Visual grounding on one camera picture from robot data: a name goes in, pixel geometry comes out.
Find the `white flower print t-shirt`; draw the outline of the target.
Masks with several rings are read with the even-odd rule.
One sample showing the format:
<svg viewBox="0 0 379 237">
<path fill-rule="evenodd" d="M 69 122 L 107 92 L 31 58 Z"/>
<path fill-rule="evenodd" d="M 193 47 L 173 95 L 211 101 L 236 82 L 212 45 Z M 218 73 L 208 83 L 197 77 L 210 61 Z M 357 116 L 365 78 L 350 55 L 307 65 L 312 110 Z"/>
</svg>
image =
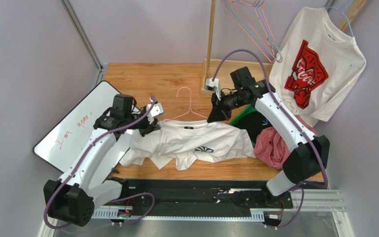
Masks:
<svg viewBox="0 0 379 237">
<path fill-rule="evenodd" d="M 119 163 L 142 165 L 149 158 L 162 169 L 174 160 L 177 170 L 186 170 L 197 160 L 217 163 L 254 157 L 248 132 L 223 122 L 163 120 L 159 126 L 148 135 L 134 137 Z"/>
</svg>

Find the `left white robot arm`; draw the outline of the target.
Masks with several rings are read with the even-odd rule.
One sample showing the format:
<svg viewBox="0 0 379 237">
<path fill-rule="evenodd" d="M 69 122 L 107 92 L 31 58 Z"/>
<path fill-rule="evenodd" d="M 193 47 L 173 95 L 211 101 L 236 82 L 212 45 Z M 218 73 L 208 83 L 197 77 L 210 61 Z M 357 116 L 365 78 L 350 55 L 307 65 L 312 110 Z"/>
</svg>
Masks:
<svg viewBox="0 0 379 237">
<path fill-rule="evenodd" d="M 46 207 L 43 221 L 49 228 L 83 227 L 99 207 L 134 198 L 129 195 L 129 183 L 125 179 L 105 178 L 93 188 L 90 183 L 97 169 L 104 166 L 108 152 L 127 130 L 137 130 L 145 136 L 160 129 L 157 118 L 164 111 L 154 96 L 150 101 L 136 113 L 133 96 L 114 96 L 112 106 L 96 119 L 85 148 L 70 168 L 58 180 L 48 180 L 44 185 Z"/>
</svg>

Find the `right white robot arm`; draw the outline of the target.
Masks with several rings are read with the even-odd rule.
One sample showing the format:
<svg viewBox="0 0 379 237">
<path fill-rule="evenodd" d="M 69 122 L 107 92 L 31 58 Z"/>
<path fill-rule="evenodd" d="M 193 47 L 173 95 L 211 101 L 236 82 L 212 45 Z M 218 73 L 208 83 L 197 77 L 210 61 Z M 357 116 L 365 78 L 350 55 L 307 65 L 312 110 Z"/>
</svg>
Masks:
<svg viewBox="0 0 379 237">
<path fill-rule="evenodd" d="M 281 102 L 267 79 L 256 81 L 247 67 L 230 74 L 234 89 L 224 94 L 218 79 L 207 79 L 205 89 L 213 92 L 208 122 L 229 120 L 231 111 L 244 105 L 253 106 L 271 122 L 289 149 L 282 171 L 266 184 L 272 196 L 279 196 L 319 172 L 324 172 L 330 142 L 324 135 L 316 136 Z"/>
</svg>

